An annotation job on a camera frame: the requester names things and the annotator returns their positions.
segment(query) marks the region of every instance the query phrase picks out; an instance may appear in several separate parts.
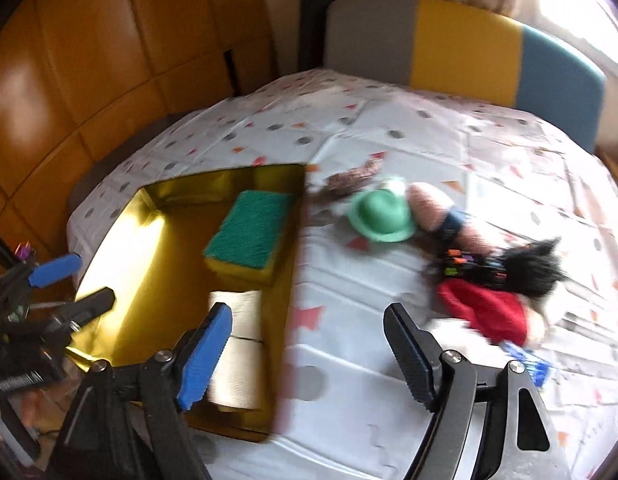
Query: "blue gripper pad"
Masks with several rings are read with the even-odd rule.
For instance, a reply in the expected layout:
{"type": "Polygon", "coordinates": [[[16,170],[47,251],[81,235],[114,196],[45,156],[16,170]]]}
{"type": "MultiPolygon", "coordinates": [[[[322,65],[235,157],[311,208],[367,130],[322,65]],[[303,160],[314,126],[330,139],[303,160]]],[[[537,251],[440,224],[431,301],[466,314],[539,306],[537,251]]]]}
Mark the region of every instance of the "blue gripper pad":
{"type": "Polygon", "coordinates": [[[29,285],[35,288],[45,288],[78,272],[81,264],[81,258],[75,253],[60,256],[60,258],[36,267],[29,276],[29,285]]]}
{"type": "Polygon", "coordinates": [[[182,368],[180,390],[176,396],[182,410],[190,410],[193,403],[204,396],[215,365],[231,335],[232,325],[231,309],[223,303],[182,368]]]}

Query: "gray cushion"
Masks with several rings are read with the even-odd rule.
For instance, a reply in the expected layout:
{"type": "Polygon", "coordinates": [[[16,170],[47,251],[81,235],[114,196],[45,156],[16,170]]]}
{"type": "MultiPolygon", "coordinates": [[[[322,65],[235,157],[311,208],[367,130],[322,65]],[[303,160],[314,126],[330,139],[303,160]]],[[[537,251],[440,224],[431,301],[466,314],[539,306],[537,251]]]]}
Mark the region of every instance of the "gray cushion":
{"type": "Polygon", "coordinates": [[[324,66],[409,83],[417,0],[338,0],[329,6],[324,66]]]}

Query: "blue strap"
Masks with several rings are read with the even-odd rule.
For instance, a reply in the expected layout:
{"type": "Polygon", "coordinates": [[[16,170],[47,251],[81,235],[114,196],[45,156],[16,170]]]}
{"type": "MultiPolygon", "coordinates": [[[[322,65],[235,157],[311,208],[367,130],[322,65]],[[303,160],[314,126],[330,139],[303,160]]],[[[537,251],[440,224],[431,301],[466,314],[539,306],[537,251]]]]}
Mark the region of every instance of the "blue strap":
{"type": "Polygon", "coordinates": [[[464,226],[466,218],[467,214],[464,211],[452,207],[442,225],[436,231],[436,235],[445,243],[453,242],[464,226]]]}
{"type": "Polygon", "coordinates": [[[190,410],[193,403],[204,396],[215,365],[231,335],[232,325],[231,309],[223,304],[182,369],[182,382],[176,400],[183,410],[190,410]]]}
{"type": "Polygon", "coordinates": [[[45,288],[78,272],[81,264],[81,258],[75,253],[60,256],[60,258],[37,266],[29,276],[29,285],[35,288],[45,288]]]}

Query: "blue package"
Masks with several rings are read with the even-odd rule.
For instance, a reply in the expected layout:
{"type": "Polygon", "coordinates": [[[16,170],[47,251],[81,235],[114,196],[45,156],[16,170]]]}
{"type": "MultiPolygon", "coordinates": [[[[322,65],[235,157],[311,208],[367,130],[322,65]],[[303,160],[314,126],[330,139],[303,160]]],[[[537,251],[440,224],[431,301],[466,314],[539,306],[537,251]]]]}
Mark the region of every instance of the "blue package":
{"type": "Polygon", "coordinates": [[[536,388],[542,387],[551,368],[550,362],[532,354],[531,352],[527,352],[525,349],[520,348],[517,344],[512,343],[511,341],[502,342],[500,344],[500,348],[502,348],[513,359],[520,361],[526,367],[526,370],[529,372],[529,375],[531,375],[531,379],[536,388]]]}

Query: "gold tray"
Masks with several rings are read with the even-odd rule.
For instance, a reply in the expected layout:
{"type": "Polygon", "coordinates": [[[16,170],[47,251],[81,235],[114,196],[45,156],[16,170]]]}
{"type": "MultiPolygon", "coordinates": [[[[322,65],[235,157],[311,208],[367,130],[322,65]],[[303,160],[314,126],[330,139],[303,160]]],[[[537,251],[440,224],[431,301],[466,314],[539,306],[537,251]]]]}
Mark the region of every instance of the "gold tray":
{"type": "Polygon", "coordinates": [[[186,416],[190,426],[258,442],[272,432],[281,389],[284,328],[291,299],[304,193],[304,166],[285,164],[182,176],[140,188],[98,248],[77,298],[103,286],[116,293],[113,309],[85,327],[68,348],[83,370],[106,359],[113,366],[144,362],[172,348],[208,311],[213,290],[262,291],[263,410],[221,412],[206,397],[186,416]],[[215,274],[202,252],[239,193],[294,194],[290,230],[271,285],[215,274]]]}

